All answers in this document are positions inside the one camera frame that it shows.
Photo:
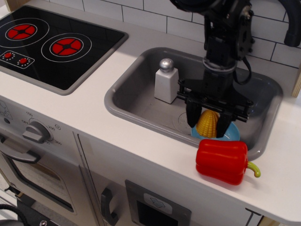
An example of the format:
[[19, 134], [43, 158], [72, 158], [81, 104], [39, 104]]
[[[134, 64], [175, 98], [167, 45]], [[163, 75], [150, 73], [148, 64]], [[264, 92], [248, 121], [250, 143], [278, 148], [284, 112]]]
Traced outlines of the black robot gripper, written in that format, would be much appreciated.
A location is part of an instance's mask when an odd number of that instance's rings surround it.
[[249, 63], [245, 65], [249, 74], [243, 81], [238, 80], [235, 67], [218, 70], [207, 65], [203, 79], [178, 80], [180, 88], [177, 97], [185, 101], [187, 123], [191, 128], [197, 124], [203, 107], [220, 113], [216, 126], [217, 138], [224, 136], [232, 121], [248, 120], [253, 101], [240, 94], [233, 86], [234, 82], [246, 85], [251, 80], [251, 66]]

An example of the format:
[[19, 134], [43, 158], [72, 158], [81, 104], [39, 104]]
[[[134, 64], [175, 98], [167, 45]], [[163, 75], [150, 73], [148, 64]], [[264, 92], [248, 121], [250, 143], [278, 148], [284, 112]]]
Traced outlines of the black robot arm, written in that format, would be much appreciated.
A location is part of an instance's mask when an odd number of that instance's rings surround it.
[[223, 137], [232, 121], [246, 122], [253, 102], [237, 92], [233, 86], [247, 84], [252, 72], [244, 80], [238, 79], [236, 68], [246, 59], [254, 40], [251, 36], [253, 11], [248, 0], [174, 0], [180, 10], [204, 16], [206, 56], [204, 73], [200, 80], [179, 79], [178, 98], [186, 104], [187, 122], [196, 126], [202, 109], [219, 113], [216, 136]]

